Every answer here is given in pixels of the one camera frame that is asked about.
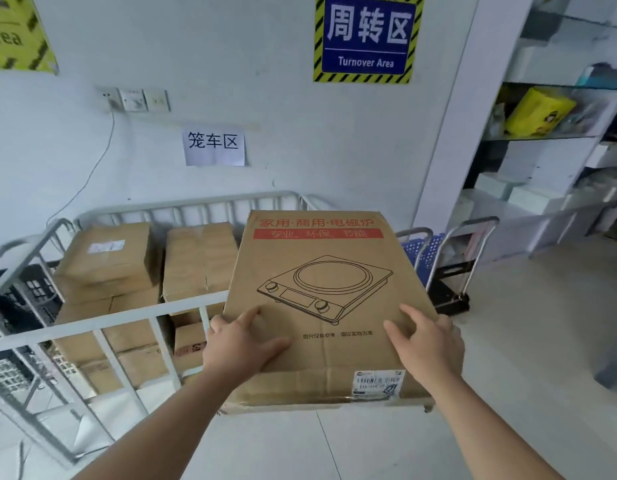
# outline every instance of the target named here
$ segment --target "induction cooker box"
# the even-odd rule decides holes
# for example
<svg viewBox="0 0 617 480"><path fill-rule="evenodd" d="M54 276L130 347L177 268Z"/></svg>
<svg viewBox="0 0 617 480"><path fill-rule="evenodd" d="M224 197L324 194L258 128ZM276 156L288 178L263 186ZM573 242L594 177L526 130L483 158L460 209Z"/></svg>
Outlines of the induction cooker box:
<svg viewBox="0 0 617 480"><path fill-rule="evenodd" d="M248 219L224 316L254 306L251 331L291 346L240 386L226 412L430 403L384 331L415 330L399 304L437 319L394 231L378 212L256 210ZM456 358L461 370L462 357Z"/></svg>

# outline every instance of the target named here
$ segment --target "forearm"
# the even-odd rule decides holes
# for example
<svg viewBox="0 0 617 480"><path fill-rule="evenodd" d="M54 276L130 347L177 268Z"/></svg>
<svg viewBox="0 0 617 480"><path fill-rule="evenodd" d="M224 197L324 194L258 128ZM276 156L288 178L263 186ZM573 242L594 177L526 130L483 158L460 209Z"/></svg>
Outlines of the forearm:
<svg viewBox="0 0 617 480"><path fill-rule="evenodd" d="M431 393L475 480L563 480L460 377L442 378Z"/></svg>
<svg viewBox="0 0 617 480"><path fill-rule="evenodd" d="M228 381L203 370L75 478L179 479L231 391Z"/></svg>

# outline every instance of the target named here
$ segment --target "electrical outlet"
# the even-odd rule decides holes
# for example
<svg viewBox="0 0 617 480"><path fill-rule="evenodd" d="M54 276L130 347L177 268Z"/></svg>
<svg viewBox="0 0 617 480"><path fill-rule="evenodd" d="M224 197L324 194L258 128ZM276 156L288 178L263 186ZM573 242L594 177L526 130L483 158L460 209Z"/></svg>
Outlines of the electrical outlet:
<svg viewBox="0 0 617 480"><path fill-rule="evenodd" d="M105 100L105 103L108 108L112 111L124 111L124 104L121 102L120 92L117 88L112 88L108 86L96 86L95 90L99 95L100 99Z"/></svg>
<svg viewBox="0 0 617 480"><path fill-rule="evenodd" d="M163 89L144 89L146 106L151 112L169 112L168 96Z"/></svg>
<svg viewBox="0 0 617 480"><path fill-rule="evenodd" d="M147 112L144 92L141 89L120 89L121 102L126 111Z"/></svg>

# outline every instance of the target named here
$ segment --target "power cord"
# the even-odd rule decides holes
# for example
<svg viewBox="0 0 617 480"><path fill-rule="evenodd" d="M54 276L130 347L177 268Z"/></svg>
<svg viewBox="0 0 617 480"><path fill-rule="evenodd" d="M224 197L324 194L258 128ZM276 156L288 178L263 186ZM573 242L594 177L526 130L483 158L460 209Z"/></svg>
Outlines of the power cord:
<svg viewBox="0 0 617 480"><path fill-rule="evenodd" d="M88 178L86 179L85 183L82 185L82 188L80 188L80 190L77 191L77 193L75 195L73 195L71 197L71 199L66 202L66 204L64 205L64 207L62 207L61 209L59 209L57 212L55 212L55 214L53 214L51 217L49 217L46 220L46 227L48 227L48 223L50 222L50 220L53 217L56 217L60 212L62 212L65 208L67 208L69 205L71 205L73 203L73 201L79 197L80 193L83 192L83 190L86 188L86 186L88 185L88 183L91 181L91 177L93 176L93 174L95 173L95 170L97 169L97 167L99 166L99 164L102 162L102 160L104 159L104 157L106 156L106 153L108 153L108 150L111 147L111 141L112 141L112 135L113 132L115 131L115 113L111 111L111 118L112 118L112 125L111 125L111 134L109 135L109 140L108 143L106 144L106 149L104 150L104 153L102 153L102 156L99 158L99 160L97 160L97 163L95 164L95 166L92 168L91 172L88 174Z"/></svg>

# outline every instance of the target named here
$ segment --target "yellow sign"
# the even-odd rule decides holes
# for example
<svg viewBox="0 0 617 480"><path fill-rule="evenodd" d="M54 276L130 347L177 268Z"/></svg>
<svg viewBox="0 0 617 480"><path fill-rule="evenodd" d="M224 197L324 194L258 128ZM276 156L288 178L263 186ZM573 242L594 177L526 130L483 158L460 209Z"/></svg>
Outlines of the yellow sign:
<svg viewBox="0 0 617 480"><path fill-rule="evenodd" d="M57 73L57 61L32 0L0 0L0 70Z"/></svg>
<svg viewBox="0 0 617 480"><path fill-rule="evenodd" d="M316 82L407 84L424 0L316 0Z"/></svg>

